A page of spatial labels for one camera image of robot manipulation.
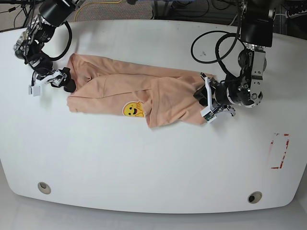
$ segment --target table surface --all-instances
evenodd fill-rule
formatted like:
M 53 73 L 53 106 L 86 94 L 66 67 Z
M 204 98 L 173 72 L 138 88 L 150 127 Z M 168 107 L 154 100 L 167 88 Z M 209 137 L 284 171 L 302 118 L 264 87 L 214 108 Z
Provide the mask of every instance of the table surface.
M 195 62 L 190 45 L 206 31 L 236 30 L 156 20 L 83 22 L 71 27 L 72 44 L 56 63 L 58 68 L 76 52 L 204 71 L 218 80 L 224 79 L 219 65 Z M 140 118 L 70 113 L 63 89 L 47 85 L 42 96 L 29 96 L 32 71 L 12 50 L 20 33 L 0 34 L 0 159 L 16 194 L 150 213 L 233 212 L 285 206 L 293 199 L 307 163 L 307 41 L 274 34 L 273 47 L 266 49 L 264 98 L 259 106 L 237 107 L 235 117 L 222 115 L 203 126 L 178 122 L 149 129 Z M 201 39 L 196 57 L 213 59 L 221 35 Z M 66 28 L 61 27 L 44 51 L 57 56 L 66 41 Z M 222 44 L 221 54 L 231 43 L 229 39 Z M 225 60 L 236 74 L 241 50 L 237 44 Z M 279 156 L 276 149 L 270 152 L 275 133 L 290 135 L 281 169 L 271 168 Z M 47 183 L 51 194 L 41 193 L 39 182 Z M 262 192 L 262 199 L 250 204 L 248 196 L 255 191 Z

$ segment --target smiley face patch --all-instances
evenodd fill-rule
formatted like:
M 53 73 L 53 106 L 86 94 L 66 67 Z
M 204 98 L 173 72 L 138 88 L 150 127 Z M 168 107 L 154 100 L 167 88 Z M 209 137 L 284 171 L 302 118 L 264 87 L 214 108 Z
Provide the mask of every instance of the smiley face patch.
M 144 117 L 141 102 L 128 102 L 123 108 L 123 115 Z

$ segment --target folded t-shirt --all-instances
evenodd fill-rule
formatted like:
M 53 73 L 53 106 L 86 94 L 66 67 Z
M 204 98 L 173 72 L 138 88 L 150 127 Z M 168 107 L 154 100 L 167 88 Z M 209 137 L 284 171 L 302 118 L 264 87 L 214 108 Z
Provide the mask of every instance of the folded t-shirt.
M 149 127 L 205 122 L 203 106 L 193 97 L 204 85 L 199 72 L 78 54 L 71 55 L 67 67 L 76 82 L 67 98 L 72 112 L 145 117 Z

